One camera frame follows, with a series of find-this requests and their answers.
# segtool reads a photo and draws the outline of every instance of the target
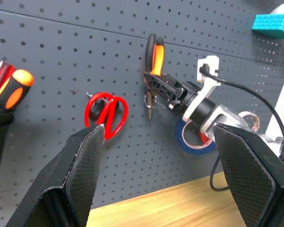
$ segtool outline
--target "orange pliers handle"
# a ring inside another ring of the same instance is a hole
[[[156,39],[156,35],[151,33],[148,37],[145,63],[146,72],[152,75],[161,76],[164,62],[164,42],[163,38]]]

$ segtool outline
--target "blue sponge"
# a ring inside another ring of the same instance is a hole
[[[284,39],[284,14],[257,15],[252,30]]]

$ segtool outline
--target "red scissors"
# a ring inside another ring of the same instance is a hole
[[[119,96],[113,96],[112,94],[107,92],[98,92],[94,94],[93,96],[91,96],[85,108],[84,122],[87,128],[90,127],[89,117],[91,114],[91,108],[100,99],[105,100],[105,104],[102,110],[100,111],[99,116],[97,117],[98,119],[96,124],[104,124],[106,122],[104,137],[105,139],[110,139],[113,136],[115,136],[124,126],[128,116],[128,105],[123,98]],[[120,102],[123,105],[124,112],[118,126],[113,131],[111,131],[118,102]]]

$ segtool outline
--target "pliers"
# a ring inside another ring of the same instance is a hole
[[[164,62],[164,42],[163,38],[156,39],[156,35],[151,33],[148,37],[145,53],[146,74],[161,76]],[[146,104],[148,107],[149,119],[151,119],[152,108],[155,106],[156,93],[148,89],[145,94]]]

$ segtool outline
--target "white bracket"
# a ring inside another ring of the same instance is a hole
[[[210,74],[218,76],[219,58],[217,56],[207,56],[205,59],[198,60],[197,82],[204,83],[204,86],[202,90],[198,92],[197,97],[192,101],[192,103],[189,105],[189,107],[183,114],[182,120],[185,122],[190,121],[190,116],[200,105],[203,99],[208,98],[215,89],[215,87],[221,85],[221,83],[218,83],[217,81],[206,77],[199,72],[200,67],[202,67],[204,64],[208,64]]]

